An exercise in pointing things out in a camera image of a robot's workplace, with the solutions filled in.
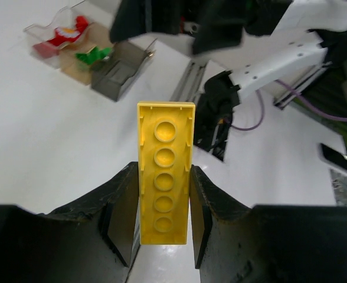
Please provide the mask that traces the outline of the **green square lego brick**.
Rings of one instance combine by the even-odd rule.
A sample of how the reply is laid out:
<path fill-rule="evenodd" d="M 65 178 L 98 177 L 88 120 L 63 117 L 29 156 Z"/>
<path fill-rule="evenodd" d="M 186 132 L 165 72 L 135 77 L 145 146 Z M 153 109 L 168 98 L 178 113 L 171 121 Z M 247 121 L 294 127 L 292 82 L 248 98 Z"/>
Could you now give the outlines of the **green square lego brick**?
<path fill-rule="evenodd" d="M 96 62 L 99 57 L 97 53 L 75 53 L 75 57 L 82 63 L 85 63 L 86 65 L 92 65 L 94 62 Z"/>

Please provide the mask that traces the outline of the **red curved lego brick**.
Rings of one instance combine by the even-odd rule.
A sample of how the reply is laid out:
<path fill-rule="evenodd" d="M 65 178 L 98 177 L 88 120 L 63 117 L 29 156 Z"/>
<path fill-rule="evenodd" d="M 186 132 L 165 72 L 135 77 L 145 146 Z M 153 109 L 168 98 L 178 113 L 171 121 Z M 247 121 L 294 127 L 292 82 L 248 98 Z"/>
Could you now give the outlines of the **red curved lego brick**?
<path fill-rule="evenodd" d="M 76 31 L 82 34 L 87 29 L 88 26 L 89 26 L 89 22 L 85 16 L 79 15 L 76 17 L 75 19 Z"/>

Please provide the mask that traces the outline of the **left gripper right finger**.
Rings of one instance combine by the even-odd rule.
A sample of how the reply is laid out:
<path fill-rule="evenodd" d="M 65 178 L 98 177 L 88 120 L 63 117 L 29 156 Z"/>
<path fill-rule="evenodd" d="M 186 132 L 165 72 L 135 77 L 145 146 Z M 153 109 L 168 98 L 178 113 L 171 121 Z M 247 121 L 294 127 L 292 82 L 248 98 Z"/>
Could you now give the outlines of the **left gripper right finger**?
<path fill-rule="evenodd" d="M 249 208 L 198 166 L 189 192 L 202 282 L 347 282 L 347 207 Z"/>

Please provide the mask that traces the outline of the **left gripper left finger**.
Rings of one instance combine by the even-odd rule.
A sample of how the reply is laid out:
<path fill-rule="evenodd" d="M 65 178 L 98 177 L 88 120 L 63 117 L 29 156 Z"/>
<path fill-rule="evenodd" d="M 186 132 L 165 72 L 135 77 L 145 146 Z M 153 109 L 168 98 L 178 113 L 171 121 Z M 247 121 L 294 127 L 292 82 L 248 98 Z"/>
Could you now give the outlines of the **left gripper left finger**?
<path fill-rule="evenodd" d="M 0 205 L 0 282 L 126 282 L 138 254 L 138 164 L 48 214 Z"/>

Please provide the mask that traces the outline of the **small red lego brick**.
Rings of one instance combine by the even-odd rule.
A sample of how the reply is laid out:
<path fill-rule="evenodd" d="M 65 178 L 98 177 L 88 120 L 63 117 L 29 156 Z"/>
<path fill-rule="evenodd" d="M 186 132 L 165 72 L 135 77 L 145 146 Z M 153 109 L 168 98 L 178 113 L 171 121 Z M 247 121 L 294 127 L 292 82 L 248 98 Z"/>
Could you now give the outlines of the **small red lego brick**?
<path fill-rule="evenodd" d="M 35 44 L 32 46 L 35 52 L 42 58 L 51 58 L 58 55 L 59 50 L 46 42 Z"/>

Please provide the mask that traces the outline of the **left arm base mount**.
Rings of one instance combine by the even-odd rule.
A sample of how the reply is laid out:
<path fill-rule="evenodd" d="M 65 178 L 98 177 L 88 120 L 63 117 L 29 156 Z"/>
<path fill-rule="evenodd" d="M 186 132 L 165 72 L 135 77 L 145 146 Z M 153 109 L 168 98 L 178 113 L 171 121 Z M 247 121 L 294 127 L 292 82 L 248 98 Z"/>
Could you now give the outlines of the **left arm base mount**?
<path fill-rule="evenodd" d="M 239 85 L 230 79 L 231 71 L 223 71 L 204 84 L 196 106 L 194 146 L 223 161 L 233 108 L 240 104 Z"/>

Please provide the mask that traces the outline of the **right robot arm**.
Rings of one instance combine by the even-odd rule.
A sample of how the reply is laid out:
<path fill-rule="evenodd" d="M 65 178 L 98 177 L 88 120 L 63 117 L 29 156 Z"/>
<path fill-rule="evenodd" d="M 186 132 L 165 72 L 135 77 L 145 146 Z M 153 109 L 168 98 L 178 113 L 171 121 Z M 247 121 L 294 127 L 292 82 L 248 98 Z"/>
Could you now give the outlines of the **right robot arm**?
<path fill-rule="evenodd" d="M 347 31 L 347 1 L 121 1 L 110 39 L 187 34 L 198 55 L 236 47 L 243 33 L 263 37 L 297 27 Z"/>

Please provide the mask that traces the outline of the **long yellow lego plate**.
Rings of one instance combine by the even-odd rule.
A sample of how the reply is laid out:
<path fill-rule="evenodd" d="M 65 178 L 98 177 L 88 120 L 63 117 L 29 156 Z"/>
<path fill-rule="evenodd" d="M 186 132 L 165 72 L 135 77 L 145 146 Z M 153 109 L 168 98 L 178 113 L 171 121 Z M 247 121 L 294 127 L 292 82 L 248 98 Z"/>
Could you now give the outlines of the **long yellow lego plate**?
<path fill-rule="evenodd" d="M 140 242 L 185 245 L 195 104 L 138 103 Z"/>

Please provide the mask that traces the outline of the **green lego plate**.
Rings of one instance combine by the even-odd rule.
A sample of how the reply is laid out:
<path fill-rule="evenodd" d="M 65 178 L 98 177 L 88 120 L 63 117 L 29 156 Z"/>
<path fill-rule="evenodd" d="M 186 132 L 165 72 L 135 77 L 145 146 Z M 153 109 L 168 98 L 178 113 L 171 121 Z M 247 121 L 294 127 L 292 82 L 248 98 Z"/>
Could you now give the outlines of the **green lego plate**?
<path fill-rule="evenodd" d="M 98 46 L 95 46 L 89 52 L 89 58 L 91 61 L 102 60 L 102 59 L 106 58 L 109 54 L 111 54 L 112 52 L 113 52 L 112 47 L 107 47 L 107 48 L 101 49 Z"/>

